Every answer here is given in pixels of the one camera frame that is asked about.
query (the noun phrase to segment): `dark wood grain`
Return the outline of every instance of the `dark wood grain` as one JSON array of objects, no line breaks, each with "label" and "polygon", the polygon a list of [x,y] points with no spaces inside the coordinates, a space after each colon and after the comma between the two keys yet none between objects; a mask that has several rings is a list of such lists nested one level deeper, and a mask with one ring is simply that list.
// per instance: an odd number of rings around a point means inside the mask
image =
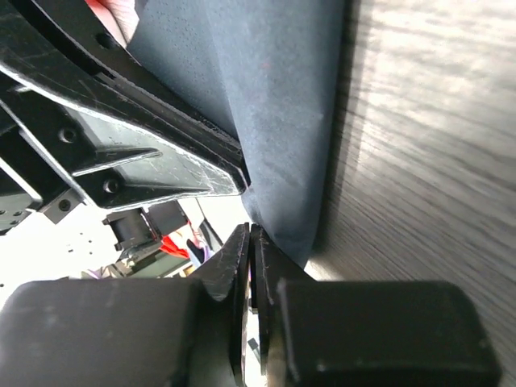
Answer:
[{"label": "dark wood grain", "polygon": [[[347,23],[321,277],[444,279],[516,386],[516,4],[363,1]],[[356,34],[356,50],[349,65]]]}]

